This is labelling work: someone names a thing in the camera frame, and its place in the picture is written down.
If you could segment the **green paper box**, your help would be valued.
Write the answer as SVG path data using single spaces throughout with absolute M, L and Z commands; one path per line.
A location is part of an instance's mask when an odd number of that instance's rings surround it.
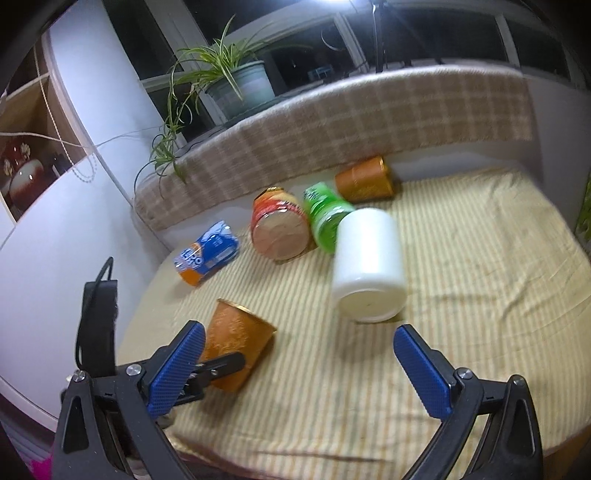
M 591 256 L 591 174 L 588 174 L 583 201 L 578 213 L 575 236 L 587 256 Z

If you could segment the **striped yellow table cloth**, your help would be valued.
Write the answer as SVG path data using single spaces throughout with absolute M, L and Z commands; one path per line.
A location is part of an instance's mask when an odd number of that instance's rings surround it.
M 398 222 L 408 301 L 398 320 L 358 323 L 331 298 L 332 258 L 276 264 L 245 245 L 192 288 L 161 264 L 117 353 L 149 357 L 218 300 L 276 328 L 235 394 L 209 389 L 166 433 L 187 459 L 260 479 L 399 479 L 438 423 L 394 358 L 411 323 L 456 366 L 524 376 L 552 453 L 590 424 L 590 263 L 556 207 L 522 172 L 413 181 L 383 209 Z

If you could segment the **green bottle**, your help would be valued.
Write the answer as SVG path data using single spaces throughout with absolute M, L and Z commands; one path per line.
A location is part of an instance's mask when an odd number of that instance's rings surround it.
M 304 190 L 304 212 L 310 220 L 312 237 L 318 247 L 329 254 L 335 253 L 339 223 L 355 210 L 324 182 Z

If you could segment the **red instant noodle cup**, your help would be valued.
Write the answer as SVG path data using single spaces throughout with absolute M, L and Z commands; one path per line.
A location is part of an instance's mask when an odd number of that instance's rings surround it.
M 297 197 L 273 186 L 254 198 L 250 239 L 260 255 L 283 262 L 303 254 L 311 246 L 311 226 Z

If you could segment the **orange paper cup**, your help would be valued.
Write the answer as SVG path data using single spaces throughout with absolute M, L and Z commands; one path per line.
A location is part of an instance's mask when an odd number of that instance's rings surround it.
M 382 156 L 360 162 L 335 175 L 339 195 L 351 203 L 394 198 L 397 183 Z
M 260 356 L 276 333 L 274 327 L 255 313 L 228 300 L 218 299 L 206 329 L 205 348 L 200 361 L 209 361 L 230 353 L 242 353 L 245 367 L 231 375 L 214 380 L 214 387 L 226 393 L 237 393 L 256 367 Z

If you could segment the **plaid beige sill cloth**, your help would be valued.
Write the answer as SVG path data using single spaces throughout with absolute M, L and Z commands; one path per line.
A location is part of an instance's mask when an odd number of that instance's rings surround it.
M 136 190 L 154 231 L 285 180 L 381 154 L 481 141 L 530 141 L 527 81 L 512 69 L 441 65 L 365 75 L 239 121 L 184 154 L 178 173 Z

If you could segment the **white curved cabinet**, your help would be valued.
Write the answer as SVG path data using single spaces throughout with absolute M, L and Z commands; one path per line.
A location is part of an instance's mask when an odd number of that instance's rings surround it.
M 84 284 L 114 259 L 123 334 L 169 250 L 132 208 L 160 118 L 104 4 L 75 3 L 37 53 L 40 74 L 2 101 L 1 131 L 70 166 L 26 211 L 1 210 L 1 393 L 54 430 Z

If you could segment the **green potted spider plant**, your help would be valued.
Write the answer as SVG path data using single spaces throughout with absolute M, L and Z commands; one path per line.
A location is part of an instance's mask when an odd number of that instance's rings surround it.
M 178 138 L 200 114 L 204 96 L 211 97 L 225 120 L 232 120 L 256 109 L 276 95 L 273 87 L 254 87 L 269 76 L 256 51 L 263 46 L 259 31 L 230 41 L 228 34 L 235 18 L 230 17 L 214 40 L 176 50 L 175 61 L 167 71 L 162 126 L 150 144 L 147 162 L 139 173 L 149 170 L 159 178 L 170 174 L 186 180 L 186 170 L 177 153 Z

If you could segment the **red white ceramic vase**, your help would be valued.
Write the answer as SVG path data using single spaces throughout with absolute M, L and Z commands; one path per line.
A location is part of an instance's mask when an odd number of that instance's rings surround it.
M 26 211 L 48 186 L 43 164 L 32 157 L 30 146 L 21 137 L 6 144 L 1 173 L 6 178 L 2 194 L 20 211 Z

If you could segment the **blue Arctic Ocean can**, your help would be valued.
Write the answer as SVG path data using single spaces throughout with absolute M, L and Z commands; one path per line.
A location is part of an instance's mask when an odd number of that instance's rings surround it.
M 190 286 L 197 286 L 215 271 L 228 265 L 239 251 L 239 241 L 228 223 L 218 221 L 174 259 L 174 268 Z

